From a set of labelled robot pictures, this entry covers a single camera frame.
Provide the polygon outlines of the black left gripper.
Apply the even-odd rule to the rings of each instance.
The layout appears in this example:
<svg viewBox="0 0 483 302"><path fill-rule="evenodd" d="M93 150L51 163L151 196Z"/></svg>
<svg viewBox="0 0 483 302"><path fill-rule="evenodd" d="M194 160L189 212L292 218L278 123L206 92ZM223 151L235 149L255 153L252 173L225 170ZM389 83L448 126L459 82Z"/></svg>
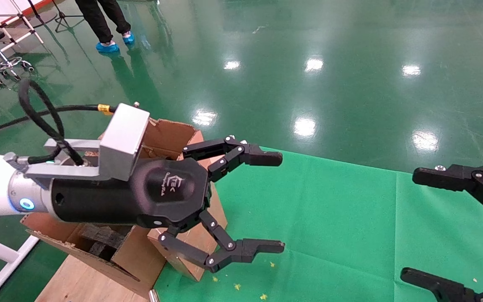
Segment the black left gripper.
<svg viewBox="0 0 483 302"><path fill-rule="evenodd" d="M65 222L188 231L210 206L211 187L207 169L193 159L140 159L127 181L55 179L51 193Z"/></svg>

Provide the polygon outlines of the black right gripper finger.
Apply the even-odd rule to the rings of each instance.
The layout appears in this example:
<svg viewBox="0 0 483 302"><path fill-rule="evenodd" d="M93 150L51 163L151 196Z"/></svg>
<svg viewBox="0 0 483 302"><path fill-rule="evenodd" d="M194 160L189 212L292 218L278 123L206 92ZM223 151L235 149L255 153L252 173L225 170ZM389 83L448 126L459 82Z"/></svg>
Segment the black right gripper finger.
<svg viewBox="0 0 483 302"><path fill-rule="evenodd" d="M400 278L406 283L431 291L438 302L483 302L483 292L477 293L462 283L421 270L402 268Z"/></svg>
<svg viewBox="0 0 483 302"><path fill-rule="evenodd" d="M483 166L470 167L451 164L447 168L416 168L412 180L415 184L450 191L469 193L483 205Z"/></svg>

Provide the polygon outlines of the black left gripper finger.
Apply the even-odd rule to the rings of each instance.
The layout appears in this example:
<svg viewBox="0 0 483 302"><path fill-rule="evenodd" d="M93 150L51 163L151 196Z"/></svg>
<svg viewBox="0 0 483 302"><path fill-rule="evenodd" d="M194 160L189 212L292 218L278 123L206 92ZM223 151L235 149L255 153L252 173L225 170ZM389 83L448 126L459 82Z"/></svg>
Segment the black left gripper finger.
<svg viewBox="0 0 483 302"><path fill-rule="evenodd" d="M207 167L208 179L211 182L217 182L241 164L278 167L283 161L282 153L263 151L260 146L242 143L231 135L223 139L187 145L183 148L182 155L184 159L192 158L196 161L219 157Z"/></svg>
<svg viewBox="0 0 483 302"><path fill-rule="evenodd" d="M204 210L199 214L198 222L218 244L217 249L209 254L176 238L179 229L169 226L161 233L160 245L181 258L211 272L216 273L231 263L251 263L259 253L283 253L285 244L282 241L263 239L234 240L215 218Z"/></svg>

